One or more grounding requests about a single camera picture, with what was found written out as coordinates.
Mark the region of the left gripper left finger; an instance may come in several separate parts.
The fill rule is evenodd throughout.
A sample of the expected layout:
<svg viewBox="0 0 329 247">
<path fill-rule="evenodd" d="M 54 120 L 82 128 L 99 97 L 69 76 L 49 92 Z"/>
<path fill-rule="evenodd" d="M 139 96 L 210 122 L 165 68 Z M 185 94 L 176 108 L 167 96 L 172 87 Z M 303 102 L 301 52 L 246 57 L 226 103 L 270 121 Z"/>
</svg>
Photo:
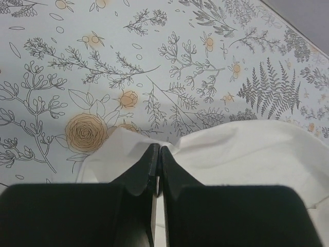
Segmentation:
<svg viewBox="0 0 329 247">
<path fill-rule="evenodd" d="M 1 246 L 154 246 L 159 145 L 109 183 L 16 184 L 1 194 Z"/>
</svg>

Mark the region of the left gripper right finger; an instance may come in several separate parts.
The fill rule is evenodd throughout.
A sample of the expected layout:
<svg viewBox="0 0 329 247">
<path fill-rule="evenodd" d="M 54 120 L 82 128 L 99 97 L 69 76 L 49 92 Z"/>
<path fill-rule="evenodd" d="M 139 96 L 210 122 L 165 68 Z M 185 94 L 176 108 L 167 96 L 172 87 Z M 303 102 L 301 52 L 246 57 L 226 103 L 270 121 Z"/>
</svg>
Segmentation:
<svg viewBox="0 0 329 247">
<path fill-rule="evenodd" d="M 160 150 L 167 246 L 320 246 L 298 194 L 286 186 L 207 186 Z"/>
</svg>

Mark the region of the white t shirt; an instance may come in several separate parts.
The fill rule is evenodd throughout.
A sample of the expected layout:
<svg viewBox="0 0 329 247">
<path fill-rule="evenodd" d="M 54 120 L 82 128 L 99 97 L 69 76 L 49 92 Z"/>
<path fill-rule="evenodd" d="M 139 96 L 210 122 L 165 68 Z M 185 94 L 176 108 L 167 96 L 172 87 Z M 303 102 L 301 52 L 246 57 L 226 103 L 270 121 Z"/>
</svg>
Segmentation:
<svg viewBox="0 0 329 247">
<path fill-rule="evenodd" d="M 111 182 L 135 164 L 150 144 L 167 146 L 183 169 L 205 185 L 284 185 L 304 201 L 328 246 L 328 145 L 276 120 L 225 123 L 161 142 L 122 128 L 81 165 L 77 183 Z"/>
</svg>

